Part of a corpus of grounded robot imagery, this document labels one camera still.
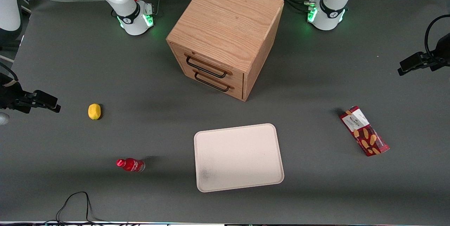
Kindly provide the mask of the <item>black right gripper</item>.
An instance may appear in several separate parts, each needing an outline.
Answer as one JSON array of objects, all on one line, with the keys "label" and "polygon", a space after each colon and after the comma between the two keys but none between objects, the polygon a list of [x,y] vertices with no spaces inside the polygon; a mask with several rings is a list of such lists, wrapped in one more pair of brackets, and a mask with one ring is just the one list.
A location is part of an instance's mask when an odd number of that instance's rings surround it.
[{"label": "black right gripper", "polygon": [[0,75],[0,107],[1,109],[17,110],[19,112],[29,114],[31,109],[48,109],[52,112],[59,113],[61,106],[57,104],[58,98],[45,93],[41,90],[35,90],[33,93],[25,93],[20,83],[5,75]]}]

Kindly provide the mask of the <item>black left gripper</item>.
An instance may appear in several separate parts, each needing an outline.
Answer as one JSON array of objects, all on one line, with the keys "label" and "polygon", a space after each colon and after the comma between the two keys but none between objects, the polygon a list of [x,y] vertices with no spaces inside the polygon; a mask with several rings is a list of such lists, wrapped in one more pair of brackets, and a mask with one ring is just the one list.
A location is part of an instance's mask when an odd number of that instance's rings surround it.
[{"label": "black left gripper", "polygon": [[429,68],[432,72],[441,69],[444,66],[449,66],[450,62],[450,33],[438,40],[436,48],[431,51],[429,49],[429,32],[426,32],[426,53],[416,52],[400,62],[398,68],[399,76],[418,70],[426,69],[428,67],[427,55],[429,56]]}]

